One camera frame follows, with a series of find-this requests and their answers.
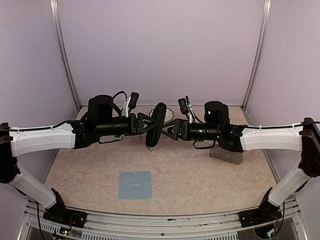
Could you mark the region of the blue cleaning cloth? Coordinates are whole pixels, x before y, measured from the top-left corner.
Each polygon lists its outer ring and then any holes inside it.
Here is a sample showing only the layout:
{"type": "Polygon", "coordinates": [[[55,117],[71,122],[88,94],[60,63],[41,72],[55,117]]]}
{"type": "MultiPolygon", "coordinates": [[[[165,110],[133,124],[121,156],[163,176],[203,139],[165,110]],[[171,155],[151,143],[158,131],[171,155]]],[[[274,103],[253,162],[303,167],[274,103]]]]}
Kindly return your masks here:
{"type": "Polygon", "coordinates": [[[153,197],[150,171],[121,172],[118,198],[121,200],[146,200],[153,197]]]}

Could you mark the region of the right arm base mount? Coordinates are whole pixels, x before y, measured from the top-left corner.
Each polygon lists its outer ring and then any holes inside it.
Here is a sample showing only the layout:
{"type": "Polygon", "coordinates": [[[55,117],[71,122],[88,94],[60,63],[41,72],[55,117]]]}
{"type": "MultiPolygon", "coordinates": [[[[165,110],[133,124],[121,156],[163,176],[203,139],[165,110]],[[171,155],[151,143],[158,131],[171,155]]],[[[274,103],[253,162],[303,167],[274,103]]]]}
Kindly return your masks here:
{"type": "Polygon", "coordinates": [[[257,208],[240,211],[238,213],[242,228],[260,225],[282,218],[280,207],[275,206],[268,201],[271,190],[272,188],[265,193],[257,208]]]}

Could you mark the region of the grey glasses case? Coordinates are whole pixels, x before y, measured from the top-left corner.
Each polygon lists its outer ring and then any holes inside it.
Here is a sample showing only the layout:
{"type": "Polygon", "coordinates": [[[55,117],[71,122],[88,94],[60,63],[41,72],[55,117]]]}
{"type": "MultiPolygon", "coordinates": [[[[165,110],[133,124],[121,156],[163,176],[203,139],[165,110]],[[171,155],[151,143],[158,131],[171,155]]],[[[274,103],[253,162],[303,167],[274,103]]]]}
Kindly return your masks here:
{"type": "Polygon", "coordinates": [[[215,146],[209,151],[210,157],[234,165],[240,165],[242,163],[243,155],[243,152],[231,152],[219,146],[215,146]]]}

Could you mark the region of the black glasses case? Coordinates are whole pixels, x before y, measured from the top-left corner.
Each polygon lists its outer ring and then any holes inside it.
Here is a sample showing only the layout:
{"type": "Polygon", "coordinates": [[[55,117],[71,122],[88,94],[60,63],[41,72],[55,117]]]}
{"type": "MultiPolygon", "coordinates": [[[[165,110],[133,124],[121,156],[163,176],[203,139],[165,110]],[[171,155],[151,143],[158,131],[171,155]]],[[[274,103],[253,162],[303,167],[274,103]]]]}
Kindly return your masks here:
{"type": "Polygon", "coordinates": [[[145,136],[145,143],[150,148],[154,148],[160,140],[161,133],[158,128],[164,124],[166,111],[167,105],[160,102],[155,106],[152,112],[151,118],[155,120],[155,127],[149,130],[145,136]]]}

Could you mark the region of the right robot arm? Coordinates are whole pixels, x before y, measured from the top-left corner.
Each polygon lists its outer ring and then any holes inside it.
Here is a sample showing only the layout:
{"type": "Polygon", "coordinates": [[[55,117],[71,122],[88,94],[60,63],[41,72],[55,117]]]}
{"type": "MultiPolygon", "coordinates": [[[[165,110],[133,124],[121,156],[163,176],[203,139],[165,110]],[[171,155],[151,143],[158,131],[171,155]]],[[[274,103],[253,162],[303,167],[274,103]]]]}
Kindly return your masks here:
{"type": "Polygon", "coordinates": [[[320,175],[320,131],[317,122],[306,117],[285,126],[249,126],[230,123],[229,108],[220,101],[204,105],[204,122],[174,119],[157,129],[177,141],[213,141],[231,153],[252,150],[292,150],[301,153],[300,162],[263,197],[256,218],[266,222],[294,192],[320,175]]]}

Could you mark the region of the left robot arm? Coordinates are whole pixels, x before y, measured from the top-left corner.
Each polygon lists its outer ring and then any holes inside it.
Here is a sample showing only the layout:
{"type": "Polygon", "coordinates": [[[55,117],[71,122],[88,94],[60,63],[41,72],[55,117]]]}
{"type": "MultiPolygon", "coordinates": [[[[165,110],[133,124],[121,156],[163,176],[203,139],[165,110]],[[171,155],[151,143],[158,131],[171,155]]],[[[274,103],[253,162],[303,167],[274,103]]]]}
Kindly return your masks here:
{"type": "Polygon", "coordinates": [[[160,138],[158,127],[164,123],[167,106],[160,102],[152,115],[131,113],[139,94],[133,92],[119,108],[114,97],[97,95],[88,102],[87,112],[79,120],[67,120],[56,125],[34,128],[14,128],[7,122],[0,125],[0,182],[9,184],[42,205],[44,217],[66,222],[70,211],[53,188],[48,189],[18,165],[17,157],[46,150],[82,149],[94,143],[102,144],[104,136],[135,136],[145,134],[148,147],[160,138]]]}

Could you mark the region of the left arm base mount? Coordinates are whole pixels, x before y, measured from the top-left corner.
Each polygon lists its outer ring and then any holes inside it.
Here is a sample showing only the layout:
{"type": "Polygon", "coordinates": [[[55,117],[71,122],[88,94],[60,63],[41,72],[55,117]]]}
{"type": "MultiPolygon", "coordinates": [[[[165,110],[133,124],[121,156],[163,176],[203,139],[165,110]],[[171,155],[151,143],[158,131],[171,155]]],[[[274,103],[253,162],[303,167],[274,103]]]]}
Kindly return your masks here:
{"type": "Polygon", "coordinates": [[[51,190],[55,196],[55,204],[45,209],[43,218],[58,224],[83,229],[87,220],[87,213],[67,208],[58,191],[54,188],[51,188],[51,190]]]}

